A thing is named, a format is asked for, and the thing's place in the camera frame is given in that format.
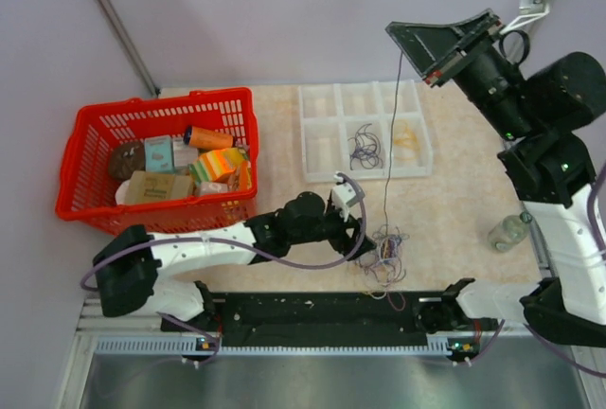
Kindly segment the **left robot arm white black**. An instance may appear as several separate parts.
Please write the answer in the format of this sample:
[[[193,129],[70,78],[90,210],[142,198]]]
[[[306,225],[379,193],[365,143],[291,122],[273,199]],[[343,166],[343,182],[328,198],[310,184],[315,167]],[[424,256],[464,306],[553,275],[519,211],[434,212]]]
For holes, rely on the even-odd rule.
[[[162,234],[132,225],[93,259],[94,279],[102,314],[168,314],[193,329],[208,328],[215,309],[201,282],[177,276],[220,265],[254,265],[283,261],[295,245],[327,242],[344,261],[375,250],[366,234],[365,218],[350,209],[358,204],[354,189],[333,191],[327,200],[302,192],[273,212],[207,231]]]

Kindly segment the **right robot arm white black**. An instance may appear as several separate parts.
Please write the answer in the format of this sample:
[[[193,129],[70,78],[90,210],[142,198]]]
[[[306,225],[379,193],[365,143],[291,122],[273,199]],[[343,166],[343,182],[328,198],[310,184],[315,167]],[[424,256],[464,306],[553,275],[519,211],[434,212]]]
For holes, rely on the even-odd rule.
[[[605,230],[598,177],[577,130],[605,112],[605,72],[569,53],[525,78],[507,60],[506,31],[491,10],[449,25],[392,22],[386,33],[432,87],[453,81],[508,143],[498,157],[539,227],[556,274],[537,283],[465,278],[442,296],[453,329],[474,319],[524,323],[564,346],[605,344]]]

